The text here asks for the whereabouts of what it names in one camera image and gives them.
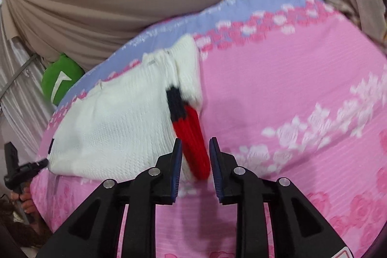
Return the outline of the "person's left hand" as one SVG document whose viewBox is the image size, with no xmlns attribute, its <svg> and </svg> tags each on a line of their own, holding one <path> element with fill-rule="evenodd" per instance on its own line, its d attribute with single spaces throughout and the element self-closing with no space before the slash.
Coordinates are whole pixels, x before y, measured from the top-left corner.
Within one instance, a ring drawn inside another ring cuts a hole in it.
<svg viewBox="0 0 387 258">
<path fill-rule="evenodd" d="M 23 188 L 22 194 L 17 194 L 16 192 L 11 192 L 10 198 L 12 201 L 20 201 L 21 207 L 26 214 L 37 214 L 37 208 L 35 206 L 34 201 L 31 197 L 31 191 L 29 186 L 25 186 Z"/>
</svg>

